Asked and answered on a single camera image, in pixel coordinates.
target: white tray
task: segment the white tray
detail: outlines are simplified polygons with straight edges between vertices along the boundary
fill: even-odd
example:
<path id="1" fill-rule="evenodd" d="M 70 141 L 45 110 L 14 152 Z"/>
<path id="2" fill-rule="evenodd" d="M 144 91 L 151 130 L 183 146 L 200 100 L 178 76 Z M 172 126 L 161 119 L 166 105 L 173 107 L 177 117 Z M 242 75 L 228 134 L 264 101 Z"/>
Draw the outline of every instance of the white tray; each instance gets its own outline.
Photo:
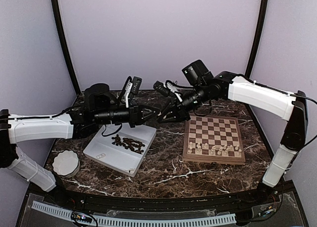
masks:
<path id="1" fill-rule="evenodd" d="M 113 133 L 118 128 L 118 125 L 108 125 L 104 135 Z M 117 134 L 102 137 L 101 133 L 104 130 L 105 126 L 98 131 L 85 148 L 84 154 L 86 157 L 128 176 L 135 176 L 156 136 L 157 129 L 146 125 L 130 128 L 129 124 L 126 123 L 123 124 L 122 129 L 117 133 L 121 140 L 123 138 L 131 138 L 145 144 L 145 147 L 141 148 L 144 150 L 142 154 L 132 152 L 130 149 L 126 150 L 123 146 L 113 145 L 114 140 L 112 137 L 115 137 Z"/>

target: white wall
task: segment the white wall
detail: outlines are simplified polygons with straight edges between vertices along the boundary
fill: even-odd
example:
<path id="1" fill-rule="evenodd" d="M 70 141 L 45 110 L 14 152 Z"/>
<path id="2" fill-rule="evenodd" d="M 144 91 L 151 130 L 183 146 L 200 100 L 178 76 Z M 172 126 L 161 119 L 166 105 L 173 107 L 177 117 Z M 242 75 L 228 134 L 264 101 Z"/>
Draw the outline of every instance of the white wall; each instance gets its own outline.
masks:
<path id="1" fill-rule="evenodd" d="M 244 73 L 261 0 L 59 0 L 82 90 L 121 89 L 128 75 L 188 84 L 181 69 L 201 59 L 213 74 Z"/>
<path id="2" fill-rule="evenodd" d="M 317 99 L 317 0 L 268 0 L 252 79 Z M 308 102 L 308 140 L 317 133 L 317 107 Z M 286 123 L 254 109 L 276 151 Z M 293 179 L 311 226 L 317 224 L 317 141 L 302 150 L 286 175 Z"/>
<path id="3" fill-rule="evenodd" d="M 75 99 L 50 0 L 0 0 L 0 110 L 53 114 Z M 19 146 L 44 164 L 52 140 Z M 0 226 L 15 226 L 27 182 L 0 170 Z"/>

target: robotic arm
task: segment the robotic arm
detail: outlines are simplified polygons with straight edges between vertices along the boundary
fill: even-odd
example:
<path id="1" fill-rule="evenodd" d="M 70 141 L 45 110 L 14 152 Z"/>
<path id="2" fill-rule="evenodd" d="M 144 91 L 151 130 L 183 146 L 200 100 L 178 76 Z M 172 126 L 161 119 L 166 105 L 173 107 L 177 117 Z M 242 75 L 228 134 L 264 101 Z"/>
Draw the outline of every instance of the robotic arm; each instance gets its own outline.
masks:
<path id="1" fill-rule="evenodd" d="M 95 84 L 84 92 L 84 101 L 59 114 L 24 116 L 0 111 L 0 168 L 8 168 L 46 192 L 56 187 L 54 174 L 29 158 L 17 143 L 35 139 L 79 139 L 98 131 L 100 125 L 141 125 L 159 110 L 133 101 L 142 79 L 129 77 L 118 97 L 107 84 Z"/>
<path id="2" fill-rule="evenodd" d="M 195 111 L 204 102 L 219 98 L 243 102 L 288 121 L 280 146 L 258 185 L 259 198 L 265 199 L 305 145 L 308 125 L 305 93 L 277 90 L 244 75 L 226 71 L 214 77 L 201 60 L 193 62 L 182 71 L 192 85 L 187 93 L 178 92 L 174 87 L 176 84 L 170 81 L 165 84 L 157 81 L 154 85 L 156 91 L 166 97 L 171 96 L 158 115 L 160 123 L 189 120 L 190 111 Z"/>

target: chess square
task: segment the chess square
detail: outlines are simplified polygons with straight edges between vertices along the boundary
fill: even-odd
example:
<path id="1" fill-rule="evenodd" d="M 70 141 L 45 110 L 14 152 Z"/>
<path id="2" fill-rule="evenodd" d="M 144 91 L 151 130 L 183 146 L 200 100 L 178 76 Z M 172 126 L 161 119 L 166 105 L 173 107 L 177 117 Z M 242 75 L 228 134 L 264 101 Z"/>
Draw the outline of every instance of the chess square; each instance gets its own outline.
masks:
<path id="1" fill-rule="evenodd" d="M 209 154 L 209 149 L 203 149 L 202 150 L 203 155 L 208 155 Z"/>

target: table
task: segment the table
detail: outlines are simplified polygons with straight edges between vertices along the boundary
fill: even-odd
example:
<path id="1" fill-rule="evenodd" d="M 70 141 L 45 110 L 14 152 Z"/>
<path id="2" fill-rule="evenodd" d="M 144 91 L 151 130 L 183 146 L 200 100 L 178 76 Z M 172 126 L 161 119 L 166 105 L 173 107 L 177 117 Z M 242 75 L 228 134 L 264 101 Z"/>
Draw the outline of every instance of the table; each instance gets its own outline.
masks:
<path id="1" fill-rule="evenodd" d="M 166 98 L 156 91 L 140 91 L 140 104 L 162 108 Z M 81 94 L 76 103 L 83 102 Z M 157 129 L 157 135 L 135 177 L 128 177 L 85 157 L 83 150 L 94 134 L 81 140 L 57 140 L 45 168 L 53 170 L 58 153 L 73 150 L 79 156 L 81 169 L 71 179 L 62 178 L 68 190 L 90 194 L 134 198 L 183 198 L 234 193 L 255 189 L 271 159 L 259 132 L 242 103 L 213 101 L 212 115 L 231 116 L 239 120 L 246 163 L 242 166 L 204 164 L 182 160 L 185 123 L 146 125 Z M 198 112 L 206 112 L 204 104 Z"/>

